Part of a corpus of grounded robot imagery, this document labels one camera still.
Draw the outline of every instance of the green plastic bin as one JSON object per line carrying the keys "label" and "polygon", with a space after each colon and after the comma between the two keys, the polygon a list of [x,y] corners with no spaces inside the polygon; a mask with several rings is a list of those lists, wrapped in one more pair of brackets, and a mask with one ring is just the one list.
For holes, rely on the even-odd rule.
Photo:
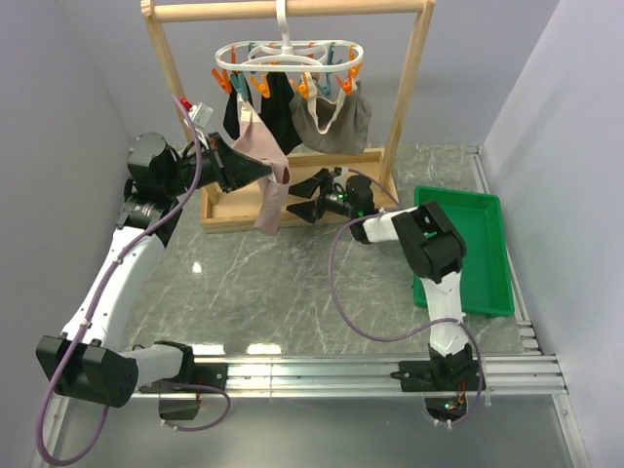
{"label": "green plastic bin", "polygon": [[[514,313],[505,228],[500,200],[495,195],[436,187],[416,187],[415,203],[440,204],[466,242],[461,273],[461,304],[474,315]],[[414,276],[414,302],[426,307],[425,291]]]}

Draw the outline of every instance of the gray marble surface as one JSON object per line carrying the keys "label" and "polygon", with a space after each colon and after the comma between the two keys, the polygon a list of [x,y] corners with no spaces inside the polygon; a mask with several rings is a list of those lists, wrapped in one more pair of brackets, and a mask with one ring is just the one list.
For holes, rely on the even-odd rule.
{"label": "gray marble surface", "polygon": [[[417,185],[477,188],[464,146],[403,145],[395,178],[403,207],[413,205]],[[199,207],[194,196],[143,287],[127,325],[128,346],[170,339],[230,355],[426,352],[428,332],[377,343],[342,322],[327,275],[337,225],[284,228],[277,237],[206,234]],[[398,334],[428,320],[413,305],[412,276],[398,243],[363,246],[345,234],[335,276],[347,313],[370,333]],[[466,323],[484,352],[524,350],[513,316],[468,316]]]}

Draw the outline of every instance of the underwear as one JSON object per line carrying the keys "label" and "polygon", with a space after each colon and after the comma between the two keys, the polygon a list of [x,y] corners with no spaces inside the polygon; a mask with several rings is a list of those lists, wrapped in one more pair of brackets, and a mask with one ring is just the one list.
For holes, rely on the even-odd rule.
{"label": "underwear", "polygon": [[261,178],[257,183],[262,191],[262,207],[253,227],[264,234],[277,234],[280,214],[289,195],[291,174],[289,160],[279,144],[255,113],[248,101],[238,96],[240,116],[240,137],[232,148],[256,159],[273,170],[272,175]]}
{"label": "underwear", "polygon": [[[272,71],[267,73],[266,83],[271,96],[262,97],[260,119],[277,140],[282,152],[290,154],[301,144],[301,138],[294,129],[293,117],[291,116],[290,103],[294,96],[293,88],[286,73],[283,72]],[[254,105],[247,80],[245,80],[245,86],[247,86],[250,96],[250,104]],[[241,135],[237,95],[236,90],[232,89],[223,116],[223,128],[232,139],[237,139]]]}
{"label": "underwear", "polygon": [[367,144],[372,109],[358,83],[354,83],[351,95],[340,89],[332,102],[319,96],[310,73],[304,73],[303,79],[308,84],[308,98],[296,93],[291,101],[292,123],[303,144],[326,154],[361,154]]}

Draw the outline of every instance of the wooden rack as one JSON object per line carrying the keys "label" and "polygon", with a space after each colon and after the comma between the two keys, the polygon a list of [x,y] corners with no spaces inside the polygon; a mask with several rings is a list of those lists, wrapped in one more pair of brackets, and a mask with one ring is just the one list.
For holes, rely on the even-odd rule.
{"label": "wooden rack", "polygon": [[[322,153],[292,154],[289,156],[292,183],[298,183],[317,173],[323,167],[349,166],[378,179],[397,197],[392,177],[392,166],[401,139],[401,132],[410,107],[411,94],[416,83],[418,66],[422,58],[435,0],[292,0],[287,4],[289,17],[322,17],[339,15],[379,15],[388,13],[416,13],[416,20],[408,43],[403,65],[394,118],[390,134],[383,148],[367,149],[358,156]],[[236,3],[204,3],[189,5],[155,5],[154,0],[141,0],[149,38],[163,67],[169,90],[184,96],[176,63],[163,24],[166,22],[249,20],[275,18],[274,1]],[[191,136],[178,112],[180,124],[190,140]],[[390,198],[376,187],[375,203],[379,207],[392,207]],[[256,183],[229,194],[222,193],[216,184],[202,191],[201,222],[206,232],[226,232],[252,229],[259,212],[262,196]],[[289,196],[287,205],[301,200]],[[323,222],[337,222],[343,218],[325,215]],[[307,224],[302,219],[282,209],[281,226]]]}

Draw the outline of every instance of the wall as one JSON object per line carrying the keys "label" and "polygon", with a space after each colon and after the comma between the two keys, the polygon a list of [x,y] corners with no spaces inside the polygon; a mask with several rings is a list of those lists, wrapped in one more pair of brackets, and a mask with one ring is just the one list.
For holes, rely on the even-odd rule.
{"label": "wall", "polygon": [[22,467],[47,382],[35,347],[98,272],[129,137],[58,5],[10,3],[0,15],[0,452],[2,466]]}
{"label": "wall", "polygon": [[[404,141],[482,143],[557,1],[439,0]],[[58,2],[131,135],[158,131],[180,142],[139,0]],[[290,25],[296,39],[339,36],[365,47],[363,91],[373,107],[369,141],[383,144],[413,16],[291,19]],[[273,19],[168,24],[166,29],[186,93],[217,110],[215,125],[226,102],[211,75],[216,49],[281,37]]]}
{"label": "wall", "polygon": [[621,466],[624,4],[562,0],[485,143],[540,343],[588,451]]}

